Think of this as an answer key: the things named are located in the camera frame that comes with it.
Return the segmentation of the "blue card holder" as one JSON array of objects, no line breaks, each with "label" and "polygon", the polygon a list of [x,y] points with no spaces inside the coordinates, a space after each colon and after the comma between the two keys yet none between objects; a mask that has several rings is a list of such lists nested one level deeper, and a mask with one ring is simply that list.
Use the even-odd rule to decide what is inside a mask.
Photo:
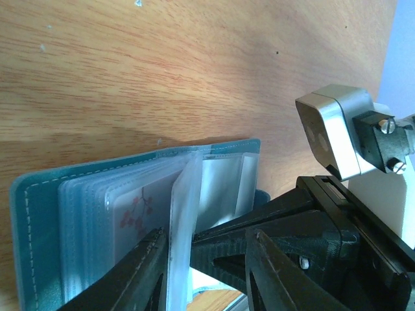
[{"label": "blue card holder", "polygon": [[163,310],[190,301],[196,233],[249,213],[261,142],[179,146],[33,172],[10,188],[19,306],[56,310],[107,274],[113,260],[115,197],[155,184],[171,189]]}]

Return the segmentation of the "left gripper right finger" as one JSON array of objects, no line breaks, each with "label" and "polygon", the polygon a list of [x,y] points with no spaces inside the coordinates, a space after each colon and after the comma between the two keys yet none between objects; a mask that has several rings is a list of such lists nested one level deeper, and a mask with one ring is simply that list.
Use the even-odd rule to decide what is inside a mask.
[{"label": "left gripper right finger", "polygon": [[259,229],[246,232],[246,290],[250,310],[347,310]]}]

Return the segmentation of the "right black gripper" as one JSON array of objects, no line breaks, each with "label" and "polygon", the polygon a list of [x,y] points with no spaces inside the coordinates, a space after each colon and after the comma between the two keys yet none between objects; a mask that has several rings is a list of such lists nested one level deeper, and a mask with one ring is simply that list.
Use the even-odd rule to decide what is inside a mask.
[{"label": "right black gripper", "polygon": [[[308,278],[350,310],[413,310],[414,250],[337,178],[302,176],[296,185],[326,213],[305,211],[192,243],[191,267],[247,296],[246,232],[259,229]],[[346,238],[347,229],[359,234],[356,256],[352,250],[340,254],[340,235]]]}]

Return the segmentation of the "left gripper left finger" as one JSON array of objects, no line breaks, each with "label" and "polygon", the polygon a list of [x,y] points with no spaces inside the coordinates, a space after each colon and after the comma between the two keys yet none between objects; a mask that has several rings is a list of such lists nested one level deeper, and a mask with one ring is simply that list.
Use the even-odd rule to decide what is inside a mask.
[{"label": "left gripper left finger", "polygon": [[158,310],[166,267],[166,232],[153,229],[107,274],[60,310]]}]

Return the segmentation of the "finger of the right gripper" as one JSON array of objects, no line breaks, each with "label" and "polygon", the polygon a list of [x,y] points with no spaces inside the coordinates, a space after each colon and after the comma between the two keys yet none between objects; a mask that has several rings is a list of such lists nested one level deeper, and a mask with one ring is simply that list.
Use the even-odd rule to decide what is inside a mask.
[{"label": "finger of the right gripper", "polygon": [[294,188],[238,218],[197,233],[193,244],[251,225],[258,225],[286,216],[300,214],[313,208],[313,198],[305,189]]}]

